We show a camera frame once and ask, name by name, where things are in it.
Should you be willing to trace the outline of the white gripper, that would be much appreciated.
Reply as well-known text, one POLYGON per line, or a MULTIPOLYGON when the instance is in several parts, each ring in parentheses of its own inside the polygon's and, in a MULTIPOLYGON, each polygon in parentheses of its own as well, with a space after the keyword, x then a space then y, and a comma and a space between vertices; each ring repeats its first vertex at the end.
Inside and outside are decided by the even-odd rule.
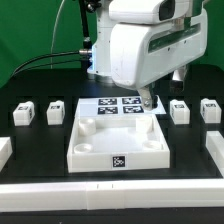
POLYGON ((120 87, 138 90, 144 110, 154 109, 154 97, 144 87, 173 72, 170 91, 184 90, 188 67, 207 46, 207 14, 193 17, 190 26, 172 31, 172 23, 159 25, 116 24, 110 38, 113 81, 120 87))

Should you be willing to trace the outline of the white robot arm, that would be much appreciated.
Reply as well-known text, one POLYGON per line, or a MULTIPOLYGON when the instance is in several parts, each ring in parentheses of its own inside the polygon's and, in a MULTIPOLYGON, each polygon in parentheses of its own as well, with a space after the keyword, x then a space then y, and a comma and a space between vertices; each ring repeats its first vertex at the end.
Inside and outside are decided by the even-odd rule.
POLYGON ((207 47, 210 0, 80 0, 97 15, 97 40, 80 51, 89 77, 135 90, 146 110, 156 107, 154 83, 170 74, 181 92, 188 64, 207 47))

